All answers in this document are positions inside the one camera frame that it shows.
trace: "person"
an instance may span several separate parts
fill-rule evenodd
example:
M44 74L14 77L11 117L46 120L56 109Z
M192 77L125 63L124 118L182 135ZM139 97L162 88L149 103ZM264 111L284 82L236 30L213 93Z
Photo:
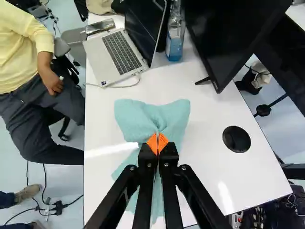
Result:
M84 125L85 100L51 68L54 37L32 15L0 0L0 116L28 161L83 165L82 150L56 144L44 119L52 108Z
M5 193L0 191L0 209L10 208L22 203L26 199L34 197L39 193L40 187L40 185L30 185L17 193ZM44 229L44 227L39 221L36 221L29 224L17 223L0 226L0 229Z

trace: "yellow shirt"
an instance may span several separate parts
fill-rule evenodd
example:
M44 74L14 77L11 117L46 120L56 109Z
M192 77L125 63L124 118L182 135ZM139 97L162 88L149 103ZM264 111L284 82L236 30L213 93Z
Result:
M0 94L37 74L37 53L54 53L54 37L32 15L0 0Z

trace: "man's arm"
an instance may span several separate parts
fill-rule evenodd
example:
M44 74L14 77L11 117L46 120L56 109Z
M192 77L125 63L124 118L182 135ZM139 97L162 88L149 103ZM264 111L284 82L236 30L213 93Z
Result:
M0 23L35 42L38 73L51 95L55 95L55 92L60 93L62 91L62 81L50 67L54 53L53 35L32 15L5 0L0 0Z

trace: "floor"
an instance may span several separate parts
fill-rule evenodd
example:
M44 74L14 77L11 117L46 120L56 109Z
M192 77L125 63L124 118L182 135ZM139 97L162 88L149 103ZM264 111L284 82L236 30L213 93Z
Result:
M56 36L60 32L80 28L84 26L79 18L73 0L50 0L48 7L52 9L55 16L59 18ZM44 24L52 32L52 21L44 21ZM256 60L252 56L248 65ZM85 69L79 67L80 80L82 85L85 82ZM240 70L235 77L235 81L241 79L248 71L246 67ZM276 80L272 79L269 85L266 85L258 95L242 93L246 103L255 113L255 108L260 104L269 104L276 98L284 94L283 89ZM268 117L257 117L261 129L263 130L272 149L287 163L298 162L305 163L305 118L298 111L294 103L286 98L273 107L272 113ZM63 143L56 134L60 130L61 123L51 126L51 132L57 143ZM77 127L74 123L69 125L67 131L71 135L71 141L68 145L83 149L84 128ZM26 186L26 161L21 158L16 147L12 143L8 132L5 129L3 121L0 119L0 190L6 192L16 192ZM42 165L30 163L29 169L30 183L39 183L44 185L44 174ZM63 203L69 203L82 194L82 167L81 166L50 166L47 165L48 187L45 192L46 197L51 197L51 202L61 199ZM41 202L41 193L37 199ZM0 225L4 224L13 215L35 206L32 200L24 204L14 206L7 210L2 210L0 214ZM15 218L12 222L31 222L41 220L48 228L81 229L83 227L82 216L83 201L80 199L75 204L64 210L61 216L50 216L48 222L46 217L40 216L38 212L27 212Z
M80 28L85 25L80 20L73 0L50 0L48 7L56 17L59 17L58 28L56 28L56 37L60 36L63 31ZM48 19L43 22L47 28L54 33L52 20ZM85 69L78 67L80 72L80 85L85 82ZM58 144L64 144L57 134L61 128L62 122L58 122L50 127L53 139ZM71 140L67 145L83 149L84 127L76 126L71 122L66 132L70 135ZM5 129L5 124L0 119L0 190L4 192L17 192L26 186L26 161L19 155L19 152L13 144L9 133ZM51 203L62 200L67 204L83 194L83 167L82 166L55 166L46 165L47 170L47 188L45 197L51 198ZM31 163L29 166L30 184L42 184L44 186L44 172L41 164ZM36 199L42 208L40 192ZM0 225L3 225L9 218L26 209L35 207L33 200L25 201L22 205L14 206L10 209L1 210ZM24 213L10 223L29 223L35 220L43 222L48 229L82 229L83 228L83 199L63 210L61 216L41 216L38 212L29 211Z

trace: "table surface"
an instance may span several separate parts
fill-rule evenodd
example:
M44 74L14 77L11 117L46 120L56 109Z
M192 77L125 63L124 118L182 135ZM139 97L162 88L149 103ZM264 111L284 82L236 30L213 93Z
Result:
M89 23L109 16L89 14ZM124 26L121 16L112 16L117 28ZM154 57L155 68L142 74L140 83L131 88L86 86L84 221L89 220L114 180L112 172L138 147L127 143L114 118L117 99L167 104L177 99L191 101L189 123L180 151L180 164L189 164L224 215L250 208L291 193L282 169L248 106L230 82L221 94L211 84L195 86L207 77L186 32L183 62L169 63L164 53ZM97 84L87 61L86 82ZM131 78L124 84L131 84ZM250 149L237 154L223 143L226 127L236 125L251 138ZM186 200L179 192L183 225L196 224ZM133 214L125 212L118 228L132 227ZM159 217L153 229L163 229Z
M286 14L305 30L305 3L289 7Z

